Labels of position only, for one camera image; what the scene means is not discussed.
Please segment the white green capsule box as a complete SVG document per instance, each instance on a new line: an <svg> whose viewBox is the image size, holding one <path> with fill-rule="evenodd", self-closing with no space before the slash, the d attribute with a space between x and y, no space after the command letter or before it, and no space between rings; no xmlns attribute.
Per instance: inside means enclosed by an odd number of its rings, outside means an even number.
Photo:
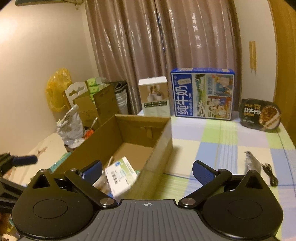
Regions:
<svg viewBox="0 0 296 241"><path fill-rule="evenodd" d="M119 198L127 192L138 177L126 157L122 157L105 168L105 175L114 198Z"/></svg>

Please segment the silver foil pouch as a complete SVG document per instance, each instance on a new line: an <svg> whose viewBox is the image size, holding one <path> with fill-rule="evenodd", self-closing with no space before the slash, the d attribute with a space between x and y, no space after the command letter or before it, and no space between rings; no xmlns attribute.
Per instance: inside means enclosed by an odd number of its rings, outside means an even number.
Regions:
<svg viewBox="0 0 296 241"><path fill-rule="evenodd" d="M256 157L250 151L246 151L245 154L246 157L244 174L246 174L250 170L257 171L259 174L261 174L262 164L256 159Z"/></svg>

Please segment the checked tablecloth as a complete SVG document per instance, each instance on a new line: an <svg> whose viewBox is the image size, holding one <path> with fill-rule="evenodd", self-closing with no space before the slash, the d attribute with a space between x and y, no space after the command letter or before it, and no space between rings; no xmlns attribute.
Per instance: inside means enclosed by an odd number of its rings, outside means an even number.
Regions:
<svg viewBox="0 0 296 241"><path fill-rule="evenodd" d="M242 126L237 113L231 121L171 117L173 151L154 194L155 199L175 199L201 184L192 175L200 160L214 169L244 174L246 152L271 165L278 186L271 188L283 208L277 238L295 240L295 146L283 125L273 133Z"/></svg>

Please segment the crumpled white bag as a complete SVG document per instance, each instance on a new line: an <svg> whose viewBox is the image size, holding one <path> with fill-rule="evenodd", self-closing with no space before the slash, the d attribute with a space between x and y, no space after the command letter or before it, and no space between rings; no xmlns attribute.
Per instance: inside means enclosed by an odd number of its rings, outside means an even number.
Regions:
<svg viewBox="0 0 296 241"><path fill-rule="evenodd" d="M79 116L77 104L64 115L62 120L57 121L57 134L71 149L79 147L84 142L85 128Z"/></svg>

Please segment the yellow plastic bag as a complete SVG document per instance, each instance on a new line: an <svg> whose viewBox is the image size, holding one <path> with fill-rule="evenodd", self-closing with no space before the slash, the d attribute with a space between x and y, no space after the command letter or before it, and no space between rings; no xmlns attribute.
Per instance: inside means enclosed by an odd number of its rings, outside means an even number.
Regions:
<svg viewBox="0 0 296 241"><path fill-rule="evenodd" d="M70 72L66 68L60 68L49 78L45 95L51 111L62 112L66 108L63 93L72 83Z"/></svg>

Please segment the brown cardboard box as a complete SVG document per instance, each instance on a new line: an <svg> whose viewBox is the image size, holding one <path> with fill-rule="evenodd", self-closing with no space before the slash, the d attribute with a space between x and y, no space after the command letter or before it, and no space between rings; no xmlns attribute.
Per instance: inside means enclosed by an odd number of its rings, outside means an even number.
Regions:
<svg viewBox="0 0 296 241"><path fill-rule="evenodd" d="M152 199L172 149L171 118L115 115L76 148L55 173L82 169L95 160L106 166L111 157L116 161L126 157L139 175L120 198Z"/></svg>

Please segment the black instant rice bowl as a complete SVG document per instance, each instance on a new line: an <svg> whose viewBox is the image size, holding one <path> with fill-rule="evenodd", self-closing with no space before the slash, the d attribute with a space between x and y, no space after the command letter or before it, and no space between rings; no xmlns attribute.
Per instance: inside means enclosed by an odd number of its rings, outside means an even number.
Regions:
<svg viewBox="0 0 296 241"><path fill-rule="evenodd" d="M281 123L281 111L273 102L248 98L241 101L239 118L244 127L273 132Z"/></svg>

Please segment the blue milk carton box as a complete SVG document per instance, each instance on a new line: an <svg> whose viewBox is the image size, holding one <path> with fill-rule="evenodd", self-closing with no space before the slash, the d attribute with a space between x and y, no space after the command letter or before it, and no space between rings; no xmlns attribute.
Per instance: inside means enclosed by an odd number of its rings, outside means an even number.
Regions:
<svg viewBox="0 0 296 241"><path fill-rule="evenodd" d="M171 71L175 116L231 120L235 73L231 69Z"/></svg>

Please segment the white cutout cardboard box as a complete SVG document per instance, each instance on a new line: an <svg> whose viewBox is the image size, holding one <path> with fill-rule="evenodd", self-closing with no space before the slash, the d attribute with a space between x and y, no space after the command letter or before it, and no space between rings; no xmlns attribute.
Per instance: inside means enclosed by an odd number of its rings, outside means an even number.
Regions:
<svg viewBox="0 0 296 241"><path fill-rule="evenodd" d="M85 81L75 82L73 84L70 84L64 92L67 99L68 107L69 109L71 109L74 106L74 99L78 98L84 93L88 93L87 84Z"/></svg>

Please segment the green tissue packs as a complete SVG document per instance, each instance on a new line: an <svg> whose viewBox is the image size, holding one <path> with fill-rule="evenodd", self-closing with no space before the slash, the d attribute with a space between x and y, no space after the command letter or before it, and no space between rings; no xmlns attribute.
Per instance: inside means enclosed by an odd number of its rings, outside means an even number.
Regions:
<svg viewBox="0 0 296 241"><path fill-rule="evenodd" d="M109 85L107 79L105 77L93 77L86 80L86 85L90 93L90 99L94 102L94 95L97 92L100 92L103 88Z"/></svg>

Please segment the white figurine box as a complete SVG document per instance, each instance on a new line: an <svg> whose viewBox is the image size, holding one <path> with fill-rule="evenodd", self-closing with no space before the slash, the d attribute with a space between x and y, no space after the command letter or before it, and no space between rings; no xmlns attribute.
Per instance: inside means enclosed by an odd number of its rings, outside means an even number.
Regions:
<svg viewBox="0 0 296 241"><path fill-rule="evenodd" d="M138 89L144 116L171 116L168 81L165 76L140 79Z"/></svg>

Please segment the pink curtain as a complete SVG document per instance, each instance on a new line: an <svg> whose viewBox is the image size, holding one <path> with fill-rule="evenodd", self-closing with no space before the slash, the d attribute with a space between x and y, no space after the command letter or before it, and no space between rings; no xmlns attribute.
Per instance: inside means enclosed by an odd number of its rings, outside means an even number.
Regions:
<svg viewBox="0 0 296 241"><path fill-rule="evenodd" d="M141 111L140 79L175 68L235 72L233 108L241 89L241 42L234 1L86 1L97 69L127 82L129 109Z"/></svg>

